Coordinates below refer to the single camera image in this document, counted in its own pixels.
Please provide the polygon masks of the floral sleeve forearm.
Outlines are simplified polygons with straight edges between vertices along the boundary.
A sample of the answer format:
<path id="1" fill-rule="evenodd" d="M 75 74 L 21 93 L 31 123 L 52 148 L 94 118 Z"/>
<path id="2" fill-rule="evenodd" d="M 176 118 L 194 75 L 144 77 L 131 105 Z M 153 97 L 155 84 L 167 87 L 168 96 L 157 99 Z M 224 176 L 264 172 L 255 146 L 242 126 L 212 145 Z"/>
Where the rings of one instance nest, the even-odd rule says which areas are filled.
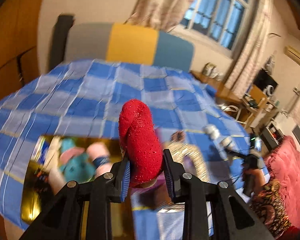
<path id="1" fill-rule="evenodd" d="M 280 183 L 271 180 L 262 186 L 261 191 L 251 198 L 251 209 L 275 239 L 281 237 L 291 226 L 280 197 Z"/>

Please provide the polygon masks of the person's right hand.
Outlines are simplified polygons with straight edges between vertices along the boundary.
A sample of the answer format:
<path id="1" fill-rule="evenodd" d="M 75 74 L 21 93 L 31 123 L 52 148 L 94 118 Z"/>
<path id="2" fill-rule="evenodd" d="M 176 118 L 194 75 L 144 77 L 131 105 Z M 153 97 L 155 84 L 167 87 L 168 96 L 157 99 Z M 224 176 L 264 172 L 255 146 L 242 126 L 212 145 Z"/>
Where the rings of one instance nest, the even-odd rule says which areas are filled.
<path id="1" fill-rule="evenodd" d="M 253 186 L 254 195 L 259 194 L 262 191 L 263 186 L 266 185 L 267 183 L 263 171 L 258 168 L 257 169 L 244 168 L 243 169 L 244 183 L 248 181 L 249 177 L 253 179 L 252 186 Z"/>

